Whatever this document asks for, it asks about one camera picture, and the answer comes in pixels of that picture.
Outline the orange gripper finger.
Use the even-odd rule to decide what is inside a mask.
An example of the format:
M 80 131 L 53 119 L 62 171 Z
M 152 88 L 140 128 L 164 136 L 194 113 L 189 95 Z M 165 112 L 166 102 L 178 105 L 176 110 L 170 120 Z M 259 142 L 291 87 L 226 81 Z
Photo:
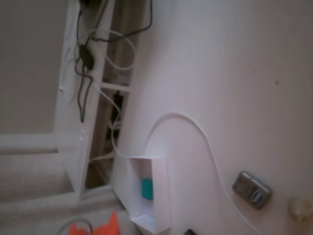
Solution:
M 95 235 L 120 235 L 116 212 L 112 212 L 109 221 L 94 230 Z
M 92 226 L 88 228 L 78 228 L 76 223 L 72 223 L 69 227 L 69 235 L 90 235 L 92 234 Z

